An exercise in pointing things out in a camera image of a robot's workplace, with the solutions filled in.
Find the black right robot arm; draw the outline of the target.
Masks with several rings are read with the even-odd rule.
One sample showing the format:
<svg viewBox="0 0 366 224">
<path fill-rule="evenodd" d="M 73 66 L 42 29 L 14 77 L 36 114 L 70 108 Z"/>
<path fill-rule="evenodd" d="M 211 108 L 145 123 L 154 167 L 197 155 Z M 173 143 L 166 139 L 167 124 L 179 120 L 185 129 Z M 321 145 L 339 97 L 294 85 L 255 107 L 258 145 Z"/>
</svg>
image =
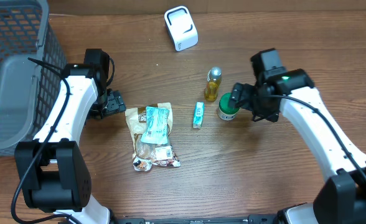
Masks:
<svg viewBox="0 0 366 224">
<path fill-rule="evenodd" d="M 264 215 L 266 223 L 366 223 L 366 154 L 346 136 L 303 69 L 289 71 L 276 49 L 250 59 L 256 82 L 236 83 L 228 105 L 251 111 L 254 122 L 284 116 L 316 158 L 324 186 L 311 203 Z"/>
</svg>

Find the brown snack packet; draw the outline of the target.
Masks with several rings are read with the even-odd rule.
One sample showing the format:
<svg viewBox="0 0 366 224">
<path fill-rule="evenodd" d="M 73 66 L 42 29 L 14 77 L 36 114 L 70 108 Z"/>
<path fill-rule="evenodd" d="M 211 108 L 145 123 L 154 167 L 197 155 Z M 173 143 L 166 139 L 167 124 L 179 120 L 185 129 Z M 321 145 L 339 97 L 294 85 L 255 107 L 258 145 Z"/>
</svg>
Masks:
<svg viewBox="0 0 366 224">
<path fill-rule="evenodd" d="M 180 167 L 181 162 L 174 152 L 174 148 L 169 139 L 173 125 L 173 114 L 170 103 L 156 103 L 149 105 L 156 108 L 166 108 L 169 110 L 167 119 L 168 142 L 157 145 L 148 144 L 141 141 L 141 136 L 146 131 L 146 107 L 131 108 L 125 111 L 126 124 L 128 125 L 131 138 L 133 140 L 133 167 L 136 171 L 149 171 L 154 166 Z"/>
</svg>

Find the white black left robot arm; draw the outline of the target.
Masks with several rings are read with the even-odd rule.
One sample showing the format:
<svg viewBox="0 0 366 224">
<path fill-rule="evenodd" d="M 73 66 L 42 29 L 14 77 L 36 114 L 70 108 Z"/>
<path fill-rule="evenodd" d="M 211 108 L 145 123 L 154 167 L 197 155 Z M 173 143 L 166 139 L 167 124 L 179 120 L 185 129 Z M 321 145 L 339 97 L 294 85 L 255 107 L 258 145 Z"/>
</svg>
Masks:
<svg viewBox="0 0 366 224">
<path fill-rule="evenodd" d="M 109 88 L 115 74 L 113 59 L 102 49 L 87 49 L 83 63 L 63 68 L 34 58 L 31 62 L 59 77 L 60 91 L 33 140 L 16 146 L 20 181 L 11 202 L 12 218 L 24 222 L 16 212 L 22 194 L 29 208 L 47 214 L 35 223 L 54 218 L 64 218 L 66 223 L 116 223 L 112 210 L 92 195 L 92 179 L 79 149 L 87 119 L 126 111 L 121 94 Z"/>
</svg>

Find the green lid white jar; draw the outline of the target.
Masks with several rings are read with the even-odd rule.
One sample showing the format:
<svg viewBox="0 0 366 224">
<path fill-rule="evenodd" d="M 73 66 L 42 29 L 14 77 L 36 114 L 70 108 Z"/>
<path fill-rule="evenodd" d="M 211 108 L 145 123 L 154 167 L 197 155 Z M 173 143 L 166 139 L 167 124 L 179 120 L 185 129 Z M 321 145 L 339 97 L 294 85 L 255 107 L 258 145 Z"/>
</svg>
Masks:
<svg viewBox="0 0 366 224">
<path fill-rule="evenodd" d="M 233 120 L 239 111 L 239 108 L 235 108 L 234 106 L 231 107 L 228 105 L 230 96 L 231 93 L 225 93 L 224 95 L 222 95 L 218 103 L 217 115 L 220 119 L 224 121 Z"/>
</svg>

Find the teal Kleenex tissue pack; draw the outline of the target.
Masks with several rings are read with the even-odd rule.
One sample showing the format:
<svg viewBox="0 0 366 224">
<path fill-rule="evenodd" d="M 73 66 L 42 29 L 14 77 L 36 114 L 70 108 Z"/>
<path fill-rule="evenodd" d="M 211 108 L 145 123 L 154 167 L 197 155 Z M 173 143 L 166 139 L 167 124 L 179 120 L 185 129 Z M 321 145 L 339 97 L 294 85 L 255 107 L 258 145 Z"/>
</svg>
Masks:
<svg viewBox="0 0 366 224">
<path fill-rule="evenodd" d="M 196 102 L 192 127 L 200 129 L 204 120 L 205 104 L 204 102 Z"/>
</svg>

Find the clear yellow liquid bottle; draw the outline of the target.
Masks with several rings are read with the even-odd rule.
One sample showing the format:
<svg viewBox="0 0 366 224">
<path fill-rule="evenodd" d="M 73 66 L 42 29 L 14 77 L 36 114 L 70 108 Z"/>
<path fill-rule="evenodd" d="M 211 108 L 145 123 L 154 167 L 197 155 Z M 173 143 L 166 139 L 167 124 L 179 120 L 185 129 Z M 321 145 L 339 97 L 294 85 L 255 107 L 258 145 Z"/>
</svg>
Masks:
<svg viewBox="0 0 366 224">
<path fill-rule="evenodd" d="M 204 90 L 204 97 L 207 101 L 215 101 L 218 96 L 218 89 L 222 82 L 222 70 L 220 67 L 212 67 L 207 74 L 207 85 Z"/>
</svg>

